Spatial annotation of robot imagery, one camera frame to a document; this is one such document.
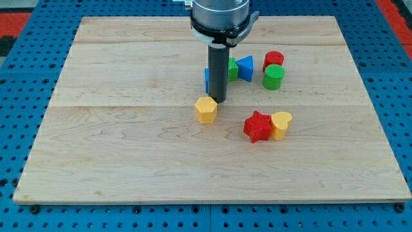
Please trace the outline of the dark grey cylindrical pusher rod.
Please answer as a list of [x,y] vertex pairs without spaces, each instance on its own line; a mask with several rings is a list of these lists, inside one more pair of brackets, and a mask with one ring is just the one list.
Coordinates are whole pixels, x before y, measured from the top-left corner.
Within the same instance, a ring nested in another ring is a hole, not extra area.
[[229,48],[208,47],[209,97],[222,103],[227,96]]

